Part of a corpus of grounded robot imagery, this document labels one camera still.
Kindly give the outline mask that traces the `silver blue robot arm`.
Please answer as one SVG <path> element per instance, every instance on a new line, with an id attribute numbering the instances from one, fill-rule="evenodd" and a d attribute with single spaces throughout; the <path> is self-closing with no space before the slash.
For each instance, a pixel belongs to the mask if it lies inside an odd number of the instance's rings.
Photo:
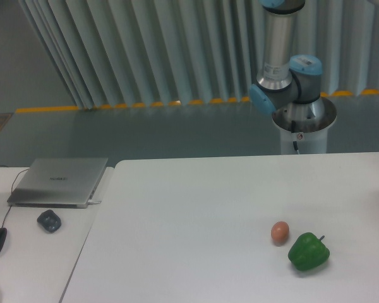
<path id="1" fill-rule="evenodd" d="M 262 61 L 250 100 L 271 115 L 301 99 L 296 73 L 320 89 L 379 92 L 379 1 L 260 1 Z"/>

